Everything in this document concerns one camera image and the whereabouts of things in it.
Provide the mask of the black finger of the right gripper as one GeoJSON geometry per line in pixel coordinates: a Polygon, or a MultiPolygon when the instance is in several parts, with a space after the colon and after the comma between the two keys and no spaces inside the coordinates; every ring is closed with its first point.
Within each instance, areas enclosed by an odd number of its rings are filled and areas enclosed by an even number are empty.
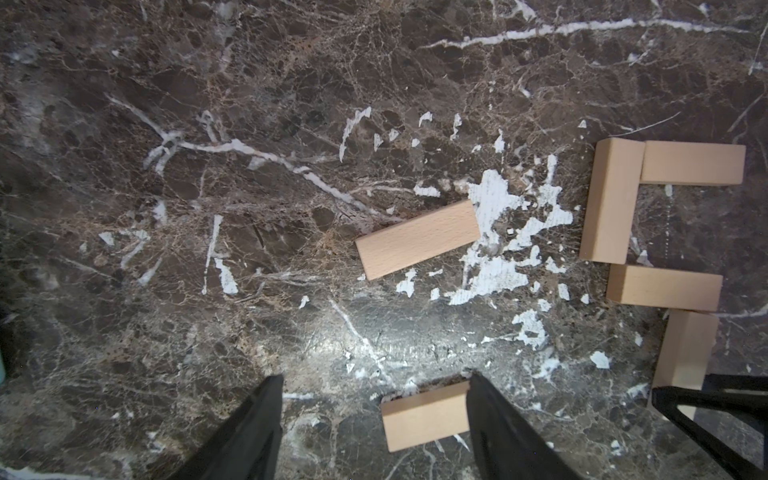
{"type": "Polygon", "coordinates": [[[651,405],[731,477],[767,477],[767,378],[708,374],[700,390],[660,386],[651,405]]]}

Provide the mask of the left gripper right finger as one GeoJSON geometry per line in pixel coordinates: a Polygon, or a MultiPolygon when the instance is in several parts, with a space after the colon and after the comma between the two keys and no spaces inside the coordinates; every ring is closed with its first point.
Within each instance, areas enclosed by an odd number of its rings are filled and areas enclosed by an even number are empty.
{"type": "Polygon", "coordinates": [[[577,479],[524,417],[484,376],[475,373],[466,396],[472,452],[480,477],[577,479]]]}

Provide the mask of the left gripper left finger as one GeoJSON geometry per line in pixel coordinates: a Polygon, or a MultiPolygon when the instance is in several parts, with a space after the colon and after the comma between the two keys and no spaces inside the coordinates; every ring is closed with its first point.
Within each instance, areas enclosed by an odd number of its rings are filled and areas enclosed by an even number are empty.
{"type": "Polygon", "coordinates": [[[284,377],[264,379],[172,479],[271,480],[282,439],[284,377]]]}

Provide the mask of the wooden block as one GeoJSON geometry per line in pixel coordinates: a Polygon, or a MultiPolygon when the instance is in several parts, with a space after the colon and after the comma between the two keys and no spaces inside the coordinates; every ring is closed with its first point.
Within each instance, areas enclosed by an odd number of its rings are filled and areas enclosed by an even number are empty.
{"type": "Polygon", "coordinates": [[[355,241],[368,280],[436,257],[480,238],[470,200],[371,233],[355,241]]]}
{"type": "Polygon", "coordinates": [[[388,451],[391,453],[470,430],[464,381],[381,404],[388,451]]]}
{"type": "Polygon", "coordinates": [[[716,316],[671,309],[651,389],[701,390],[718,328],[716,316]]]}
{"type": "Polygon", "coordinates": [[[608,138],[597,143],[579,257],[626,262],[645,144],[608,138]]]}
{"type": "Polygon", "coordinates": [[[612,264],[606,298],[626,305],[715,312],[722,285],[717,274],[612,264]]]}
{"type": "Polygon", "coordinates": [[[731,186],[743,182],[746,147],[738,144],[647,141],[641,184],[731,186]]]}

